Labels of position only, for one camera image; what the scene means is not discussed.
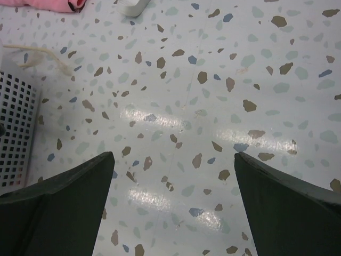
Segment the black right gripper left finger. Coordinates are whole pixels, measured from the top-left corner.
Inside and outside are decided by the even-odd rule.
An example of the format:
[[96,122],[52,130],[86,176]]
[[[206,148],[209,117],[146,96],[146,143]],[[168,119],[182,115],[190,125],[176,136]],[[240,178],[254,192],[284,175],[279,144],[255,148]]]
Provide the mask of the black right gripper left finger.
[[1,195],[1,255],[92,255],[114,165],[103,152]]

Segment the green shorts with drawstring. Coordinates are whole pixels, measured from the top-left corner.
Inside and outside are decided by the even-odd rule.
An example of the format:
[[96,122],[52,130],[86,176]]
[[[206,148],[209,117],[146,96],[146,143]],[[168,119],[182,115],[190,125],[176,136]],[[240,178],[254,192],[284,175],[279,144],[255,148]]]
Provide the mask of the green shorts with drawstring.
[[4,48],[7,49],[19,49],[19,50],[26,50],[26,51],[33,51],[33,55],[27,60],[26,63],[19,65],[20,68],[26,69],[30,67],[35,67],[42,63],[44,55],[49,56],[53,59],[56,64],[57,68],[60,72],[62,72],[66,76],[72,76],[72,70],[62,62],[51,50],[43,48],[43,47],[33,47],[33,46],[24,46],[24,45],[15,45],[15,44],[4,44]]

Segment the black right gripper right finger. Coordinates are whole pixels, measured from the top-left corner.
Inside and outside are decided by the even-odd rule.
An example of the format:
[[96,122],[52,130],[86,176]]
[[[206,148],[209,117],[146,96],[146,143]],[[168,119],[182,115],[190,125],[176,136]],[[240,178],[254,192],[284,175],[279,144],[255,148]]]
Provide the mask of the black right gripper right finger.
[[234,169],[258,255],[340,255],[340,194],[243,152]]

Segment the pink folded shirt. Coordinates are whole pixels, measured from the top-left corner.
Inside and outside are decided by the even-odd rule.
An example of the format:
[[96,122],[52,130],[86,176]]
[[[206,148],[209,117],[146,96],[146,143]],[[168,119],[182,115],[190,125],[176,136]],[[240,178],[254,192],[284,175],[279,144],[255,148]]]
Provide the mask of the pink folded shirt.
[[1,0],[1,5],[10,7],[31,6],[39,10],[59,13],[80,12],[86,0]]

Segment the white perforated laundry basket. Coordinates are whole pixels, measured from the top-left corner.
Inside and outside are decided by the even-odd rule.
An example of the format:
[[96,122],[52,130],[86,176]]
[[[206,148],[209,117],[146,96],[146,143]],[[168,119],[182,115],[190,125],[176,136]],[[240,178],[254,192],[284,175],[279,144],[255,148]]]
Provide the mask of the white perforated laundry basket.
[[1,44],[1,194],[25,186],[40,88]]

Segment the white clothes rack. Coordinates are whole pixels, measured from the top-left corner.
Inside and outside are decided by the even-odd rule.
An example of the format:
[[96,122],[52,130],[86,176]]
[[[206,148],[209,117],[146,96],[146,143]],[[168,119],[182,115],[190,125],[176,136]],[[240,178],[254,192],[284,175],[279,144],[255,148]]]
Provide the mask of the white clothes rack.
[[138,17],[149,2],[150,0],[119,0],[117,11],[128,17]]

